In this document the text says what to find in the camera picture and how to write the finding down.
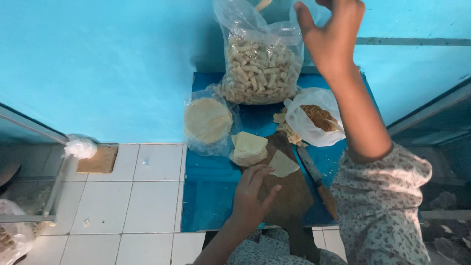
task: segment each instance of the plastic bag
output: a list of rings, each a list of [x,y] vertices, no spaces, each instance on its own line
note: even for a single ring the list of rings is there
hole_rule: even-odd
[[[0,215],[25,215],[16,203],[0,199]],[[32,249],[33,231],[28,223],[0,224],[0,264],[12,265]]]
[[[185,117],[184,117],[184,138],[188,149],[198,153],[201,156],[225,156],[228,157],[231,150],[234,149],[230,136],[241,131],[242,125],[239,116],[239,105],[225,101],[219,94],[215,92],[216,84],[211,84],[205,90],[199,90],[191,93],[191,99],[185,100]],[[195,117],[192,116],[193,110],[189,109],[195,102],[201,100],[209,100],[213,104],[214,109],[223,111],[226,109],[230,119],[228,121],[226,115],[216,113],[212,116],[203,116],[201,120],[194,122]],[[197,125],[198,133],[195,133],[194,126]]]
[[[65,144],[65,156],[73,155],[78,159],[92,158],[97,153],[97,144],[84,137],[69,135],[69,141]]]
[[[213,8],[226,58],[218,93],[228,101],[253,105],[296,95],[304,43],[293,7],[289,21],[269,25],[246,0],[213,0]]]
[[[300,108],[301,105],[318,105],[323,110],[330,112],[332,117],[338,121],[342,130],[325,132],[317,128],[306,113]],[[345,139],[343,124],[340,118],[339,106],[332,93],[327,89],[311,87],[301,90],[293,100],[286,99],[284,105],[287,108],[284,116],[289,126],[306,142],[314,146],[331,146]]]

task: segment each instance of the metal frame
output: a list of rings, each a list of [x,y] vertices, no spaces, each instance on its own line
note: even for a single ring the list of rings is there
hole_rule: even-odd
[[[430,116],[435,115],[441,110],[448,108],[469,96],[471,96],[471,82],[462,87],[458,87],[458,89],[434,102],[430,106],[418,111],[417,113],[411,115],[405,120],[389,127],[388,133],[389,135],[393,136],[394,134],[407,129]]]
[[[19,115],[18,113],[15,113],[6,108],[2,108],[1,106],[0,106],[0,118],[10,121],[32,132],[39,133],[40,135],[43,135],[60,144],[65,145],[69,141],[67,137],[61,134],[58,134],[57,132],[54,132],[40,124],[37,124],[36,122],[26,117],[23,117]]]
[[[68,138],[60,133],[57,133],[45,126],[22,116],[15,111],[4,108],[0,105],[0,118],[8,120],[16,125],[19,125],[27,130],[43,135],[52,141],[66,145],[69,141]],[[62,159],[59,173],[56,176],[54,186],[52,187],[49,199],[44,207],[42,215],[0,215],[0,223],[25,223],[25,222],[53,222],[56,219],[55,215],[49,215],[56,201],[56,197],[59,191],[60,183],[65,172],[65,167],[68,161],[68,157]]]

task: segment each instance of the tortilla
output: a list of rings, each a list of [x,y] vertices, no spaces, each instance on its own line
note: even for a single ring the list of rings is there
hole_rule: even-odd
[[[185,135],[189,138],[214,143],[229,134],[232,114],[221,102],[201,98],[194,100],[186,108],[183,124]]]
[[[299,165],[287,157],[282,151],[277,150],[269,164],[275,171],[272,175],[284,178],[299,169]]]

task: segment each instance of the white plastic bag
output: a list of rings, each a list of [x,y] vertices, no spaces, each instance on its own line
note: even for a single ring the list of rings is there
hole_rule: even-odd
[[[0,199],[0,215],[24,215],[16,203]],[[32,249],[33,231],[27,223],[0,224],[0,264],[12,265]]]
[[[246,0],[213,0],[213,8],[226,58],[218,93],[228,101],[253,105],[296,95],[304,43],[293,7],[289,21],[269,25]]]
[[[98,146],[92,140],[84,137],[69,135],[69,141],[65,144],[65,156],[73,155],[78,159],[92,158]]]
[[[345,134],[341,130],[325,132],[316,127],[306,113],[300,108],[301,105],[318,105],[323,110],[330,112],[332,117],[338,121],[338,125],[343,129],[340,119],[339,106],[332,91],[311,87],[301,90],[293,100],[286,99],[284,105],[287,108],[285,115],[289,126],[306,142],[314,146],[331,146],[336,142],[345,139]]]

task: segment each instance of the stack of tortillas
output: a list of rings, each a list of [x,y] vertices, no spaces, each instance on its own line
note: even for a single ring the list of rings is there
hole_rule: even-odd
[[[187,137],[209,144],[227,137],[232,127],[232,114],[221,102],[201,98],[186,108],[183,123]]]

